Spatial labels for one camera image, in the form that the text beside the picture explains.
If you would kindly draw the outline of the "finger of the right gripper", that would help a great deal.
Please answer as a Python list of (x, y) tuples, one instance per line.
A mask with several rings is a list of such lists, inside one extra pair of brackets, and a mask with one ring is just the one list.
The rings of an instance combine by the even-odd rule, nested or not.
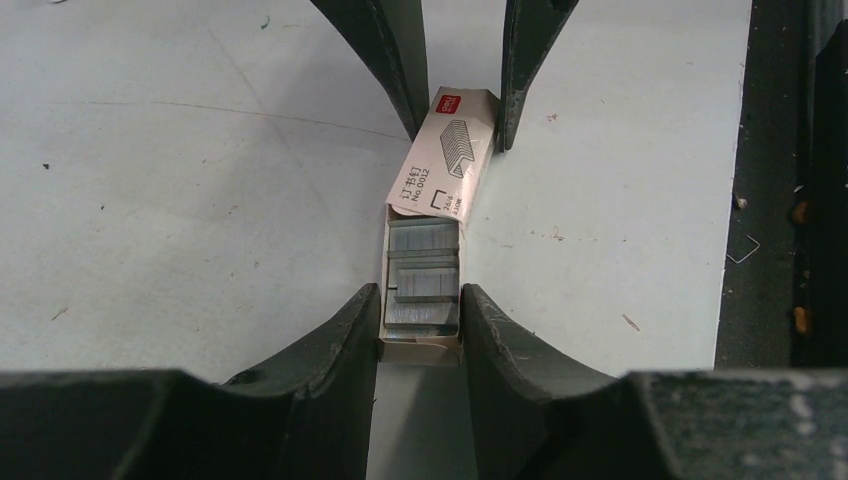
[(429, 111), (421, 0), (312, 0), (380, 83), (413, 139)]
[(529, 89), (577, 0), (506, 2), (498, 111), (498, 150), (512, 148)]

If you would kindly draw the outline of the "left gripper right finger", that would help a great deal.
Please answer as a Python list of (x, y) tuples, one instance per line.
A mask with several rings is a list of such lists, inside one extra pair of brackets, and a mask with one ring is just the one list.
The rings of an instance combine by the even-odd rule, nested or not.
[(482, 479), (843, 479), (843, 369), (632, 372), (616, 378), (461, 293)]

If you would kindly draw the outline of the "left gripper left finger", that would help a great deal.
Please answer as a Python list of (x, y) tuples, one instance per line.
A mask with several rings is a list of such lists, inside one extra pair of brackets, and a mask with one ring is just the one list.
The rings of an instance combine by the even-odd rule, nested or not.
[(362, 479), (380, 291), (215, 384), (177, 369), (1, 377), (5, 479)]

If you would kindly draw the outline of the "white staple box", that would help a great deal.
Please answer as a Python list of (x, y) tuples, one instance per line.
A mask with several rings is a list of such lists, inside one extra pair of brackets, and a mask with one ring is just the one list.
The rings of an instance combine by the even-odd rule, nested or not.
[(377, 340), (385, 363), (462, 360), (465, 233), (495, 150), (497, 109), (486, 89), (440, 88), (388, 193)]

